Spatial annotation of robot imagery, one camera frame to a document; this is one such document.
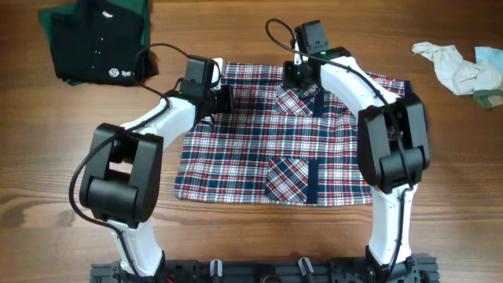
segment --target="wood grain surface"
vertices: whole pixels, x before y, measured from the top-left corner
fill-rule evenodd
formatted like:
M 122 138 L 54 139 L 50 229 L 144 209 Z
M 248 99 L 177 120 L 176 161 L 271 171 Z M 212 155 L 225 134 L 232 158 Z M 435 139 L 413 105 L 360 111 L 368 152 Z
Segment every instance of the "wood grain surface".
M 138 87 L 67 86 L 54 75 L 37 10 L 68 1 L 0 4 L 0 282 L 87 282 L 91 263 L 119 258 L 109 232 L 68 204 L 68 183 L 100 123 L 138 118 L 158 97 Z M 503 281 L 503 106 L 479 107 L 435 77 L 411 46 L 455 44 L 503 49 L 503 2 L 481 1 L 158 1 L 152 42 L 227 61 L 278 64 L 292 55 L 266 36 L 276 17 L 295 27 L 320 19 L 333 46 L 360 66 L 412 81 L 430 125 L 431 166 L 414 200 L 413 252 L 436 256 L 442 282 Z M 288 35 L 273 32 L 281 40 Z M 154 50 L 171 88 L 185 58 Z M 163 155 L 162 190 L 153 215 L 168 259 L 254 260 L 363 256 L 372 207 L 290 208 L 205 204 L 174 198 L 182 138 Z

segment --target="black cable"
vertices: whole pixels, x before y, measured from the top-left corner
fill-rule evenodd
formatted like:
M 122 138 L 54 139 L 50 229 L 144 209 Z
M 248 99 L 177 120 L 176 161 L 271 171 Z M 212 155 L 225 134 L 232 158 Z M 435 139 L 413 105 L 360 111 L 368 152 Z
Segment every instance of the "black cable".
M 393 269 L 395 268 L 396 260 L 398 258 L 398 253 L 400 251 L 400 246 L 402 245 L 403 221 L 404 221 L 404 212 L 405 212 L 405 197 L 406 197 L 406 193 L 413 190 L 412 177 L 410 176 L 409 168 L 407 167 L 405 150 L 403 148 L 402 136 L 400 135 L 400 130 L 399 130 L 399 126 L 398 126 L 398 120 L 396 119 L 395 114 L 391 111 L 390 105 L 387 103 L 386 99 L 384 99 L 384 97 L 380 93 L 380 91 L 364 75 L 360 74 L 359 72 L 356 72 L 350 66 L 346 66 L 346 65 L 343 65 L 343 64 L 339 64 L 339 63 L 336 63 L 336 62 L 333 62 L 333 61 L 329 61 L 329 60 L 326 60 L 326 59 L 323 59 L 323 58 L 315 57 L 315 56 L 312 56 L 312 55 L 309 55 L 309 54 L 306 54 L 306 53 L 294 50 L 293 48 L 290 48 L 290 47 L 286 46 L 285 44 L 279 42 L 269 32 L 269 24 L 272 23 L 272 22 L 276 22 L 276 23 L 279 23 L 279 24 L 283 25 L 284 27 L 286 27 L 288 29 L 288 31 L 290 31 L 290 33 L 292 34 L 292 36 L 294 36 L 294 35 L 293 35 L 293 32 L 292 32 L 292 29 L 285 22 L 283 22 L 281 20 L 278 20 L 278 19 L 270 19 L 270 20 L 268 20 L 266 22 L 266 33 L 269 36 L 269 38 L 274 43 L 276 43 L 279 47 L 284 48 L 284 49 L 286 49 L 286 50 L 288 50 L 290 52 L 297 53 L 300 56 L 309 57 L 311 59 L 314 59 L 314 60 L 317 60 L 317 61 L 320 61 L 320 62 L 323 62 L 323 63 L 326 63 L 326 64 L 330 64 L 330 65 L 336 66 L 338 68 L 342 68 L 342 69 L 344 69 L 344 70 L 346 70 L 348 72 L 351 72 L 351 73 L 355 74 L 358 78 L 360 78 L 365 84 L 367 84 L 369 86 L 369 88 L 372 90 L 372 92 L 376 94 L 376 97 L 379 98 L 383 102 L 383 104 L 384 104 L 384 109 L 386 110 L 386 112 L 387 112 L 387 114 L 388 114 L 388 116 L 390 118 L 391 124 L 392 124 L 392 126 L 393 126 L 393 128 L 395 130 L 395 135 L 396 135 L 397 143 L 398 143 L 398 153 L 400 155 L 400 160 L 402 161 L 402 169 L 403 169 L 403 171 L 404 171 L 404 173 L 406 175 L 407 183 L 409 185 L 409 188 L 406 188 L 406 189 L 404 189 L 402 191 L 402 193 L 400 194 L 400 198 L 399 198 L 399 201 L 400 201 L 400 216 L 399 216 L 400 219 L 399 219 L 399 223 L 400 224 L 398 225 L 398 239 L 397 239 L 397 244 L 395 246 L 395 250 L 393 251 L 393 256 L 391 257 L 392 260 L 390 262 L 390 266 L 389 266 L 387 275 L 384 276 L 383 280 L 381 281 L 381 282 L 385 282 L 385 281 L 387 281 L 389 279 L 389 277 L 393 273 Z
M 182 53 L 183 55 L 185 55 L 186 57 L 188 57 L 188 54 L 185 53 L 183 50 L 179 49 L 178 47 L 176 46 L 172 46 L 171 44 L 167 44 L 167 43 L 154 43 L 151 45 L 151 47 L 154 47 L 154 46 L 167 46 L 167 47 L 170 47 L 170 48 L 173 48 L 175 50 L 177 50 L 178 52 Z M 148 47 L 145 47 L 143 50 L 140 50 L 135 56 L 134 56 L 134 59 L 133 60 L 137 60 L 138 59 L 138 56 L 145 52 L 146 50 L 148 50 L 149 48 Z M 176 90 L 176 88 L 178 87 L 178 84 L 183 80 L 183 78 L 179 78 L 177 81 L 176 81 L 176 84 L 174 85 L 173 89 L 172 90 Z M 93 219 L 87 215 L 85 215 L 81 210 L 80 208 L 77 206 L 77 203 L 75 202 L 75 196 L 74 196 L 74 193 L 75 193 L 75 184 L 77 183 L 77 178 L 79 177 L 80 173 L 82 172 L 82 169 L 86 166 L 86 164 L 91 160 L 91 158 L 93 158 L 93 156 L 95 156 L 100 150 L 102 150 L 106 145 L 108 145 L 109 143 L 115 141 L 116 139 L 118 138 L 121 138 L 137 129 L 140 129 L 140 128 L 143 128 L 145 127 L 148 123 L 152 122 L 153 120 L 159 118 L 161 115 L 163 115 L 169 108 L 170 108 L 170 102 L 169 100 L 167 99 L 167 94 L 169 93 L 166 92 L 164 94 L 160 93 L 158 90 L 154 90 L 153 88 L 149 87 L 149 86 L 146 86 L 145 84 L 143 84 L 142 82 L 138 82 L 138 85 L 145 88 L 146 90 L 150 90 L 152 91 L 154 94 L 157 94 L 159 96 L 161 96 L 161 99 L 164 99 L 166 101 L 166 105 L 164 106 L 164 108 L 159 111 L 158 113 L 154 114 L 152 117 L 146 119 L 145 121 L 139 123 L 138 125 L 134 126 L 134 127 L 131 127 L 131 128 L 128 128 L 126 130 L 123 130 L 123 131 L 120 131 L 116 134 L 114 134 L 113 136 L 111 136 L 110 138 L 107 138 L 105 139 L 101 144 L 97 145 L 95 148 L 91 149 L 89 151 L 89 153 L 86 155 L 86 157 L 84 157 L 84 159 L 82 160 L 82 162 L 80 162 L 79 166 L 77 166 L 77 168 L 75 169 L 75 172 L 73 173 L 73 176 L 72 176 L 72 179 L 70 180 L 70 186 L 68 188 L 68 199 L 69 199 L 69 202 L 70 202 L 70 205 L 72 206 L 72 209 L 73 211 L 78 215 L 80 216 L 82 219 L 88 221 L 88 222 L 91 222 L 93 224 L 96 224 L 96 225 L 99 225 L 99 226 L 103 226 L 103 227 L 106 227 L 106 228 L 109 228 L 111 230 L 113 230 L 116 234 L 117 234 L 117 237 L 119 238 L 120 240 L 120 244 L 122 245 L 123 247 L 123 250 L 124 250 L 124 255 L 126 256 L 126 260 L 127 262 L 129 263 L 134 275 L 136 276 L 136 278 L 138 279 L 141 279 L 140 277 L 140 274 L 138 273 L 138 270 L 136 269 L 136 266 L 134 265 L 134 261 L 132 260 L 131 256 L 130 256 L 130 253 L 129 251 L 127 250 L 127 246 L 126 246 L 126 242 L 124 240 L 124 236 L 123 236 L 123 231 L 115 226 L 113 226 L 112 224 L 109 224 L 107 222 L 102 222 L 100 220 L 96 220 L 96 219 Z

